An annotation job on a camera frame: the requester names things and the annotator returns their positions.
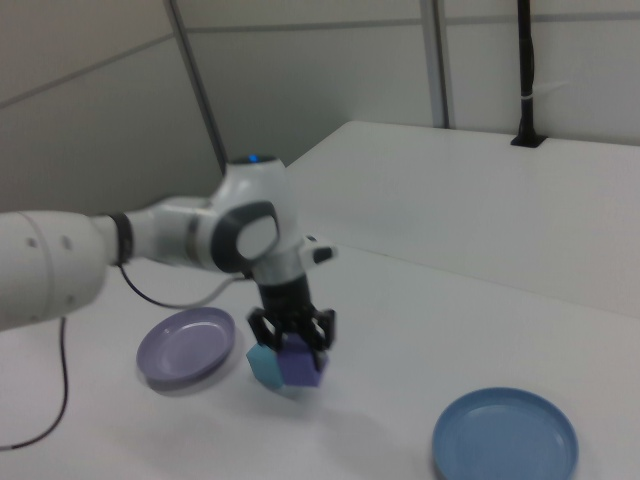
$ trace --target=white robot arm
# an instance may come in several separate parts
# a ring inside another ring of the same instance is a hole
[[[296,332],[314,351],[325,350],[333,340],[334,313],[315,310],[305,272],[337,250],[302,236],[294,205],[282,162],[249,155],[229,164],[210,199],[171,198],[93,218],[1,214],[0,330],[89,304],[107,266],[144,257],[251,276],[264,305],[249,317],[258,342],[278,350],[282,334]]]

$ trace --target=black cable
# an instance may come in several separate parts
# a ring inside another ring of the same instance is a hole
[[[60,412],[58,413],[58,416],[56,417],[54,422],[51,424],[51,426],[49,428],[47,428],[44,432],[42,432],[40,435],[38,435],[36,437],[33,437],[32,439],[24,441],[24,442],[14,443],[13,445],[0,446],[0,452],[8,451],[8,450],[18,450],[19,448],[28,447],[29,445],[33,445],[34,443],[37,443],[40,440],[43,440],[51,432],[53,432],[56,429],[56,427],[58,426],[58,424],[62,420],[62,417],[64,416],[64,413],[67,410],[67,403],[69,401],[69,377],[68,377],[68,373],[67,373],[67,356],[66,356],[65,348],[64,348],[64,337],[65,337],[66,324],[67,324],[67,319],[65,317],[61,317],[60,318],[59,344],[60,344],[60,361],[61,361],[61,364],[62,364],[62,382],[63,382],[63,385],[64,385],[64,393],[63,393],[63,397],[62,397],[62,405],[60,406]]]
[[[127,282],[127,285],[129,285],[129,287],[131,287],[131,290],[133,290],[136,294],[138,294],[140,297],[144,298],[149,303],[153,303],[154,305],[157,305],[157,306],[163,307],[163,308],[170,308],[172,310],[186,310],[188,308],[201,307],[203,305],[206,305],[207,303],[212,302],[216,298],[218,298],[218,296],[229,285],[231,285],[233,282],[240,282],[240,281],[244,281],[244,280],[250,280],[250,278],[247,278],[247,277],[229,277],[226,280],[223,280],[220,283],[220,285],[218,285],[213,292],[211,292],[208,296],[206,296],[202,300],[200,300],[198,302],[194,302],[194,303],[184,304],[184,305],[174,305],[174,304],[170,304],[170,303],[159,302],[158,300],[154,300],[153,298],[149,297],[148,295],[145,295],[144,293],[142,293],[138,289],[138,287],[136,287],[133,284],[133,282],[131,281],[131,279],[127,275],[127,272],[125,271],[124,266],[122,264],[120,264],[120,265],[118,265],[118,268],[120,268],[120,272],[122,273],[122,276],[124,277],[124,281]]]

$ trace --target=purple plate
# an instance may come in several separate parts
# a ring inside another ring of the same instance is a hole
[[[218,308],[194,308],[156,325],[140,343],[136,362],[151,382],[188,382],[219,367],[234,341],[231,315]]]

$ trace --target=blue plate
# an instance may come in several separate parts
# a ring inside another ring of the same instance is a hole
[[[447,480],[567,480],[578,461],[571,422],[552,403],[512,388],[469,393],[433,431],[436,467]]]
[[[136,362],[149,382],[183,384],[212,373],[234,342],[231,315],[219,308],[194,308],[156,325],[140,343]]]

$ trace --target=white wall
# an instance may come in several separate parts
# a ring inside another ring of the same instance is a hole
[[[450,112],[458,129],[515,133],[517,2],[444,0]],[[536,128],[557,138],[640,145],[640,3],[532,2]]]
[[[298,158],[349,120],[433,125],[419,0],[179,0],[230,157]]]
[[[0,65],[0,211],[114,211],[217,185],[161,1],[0,2]]]

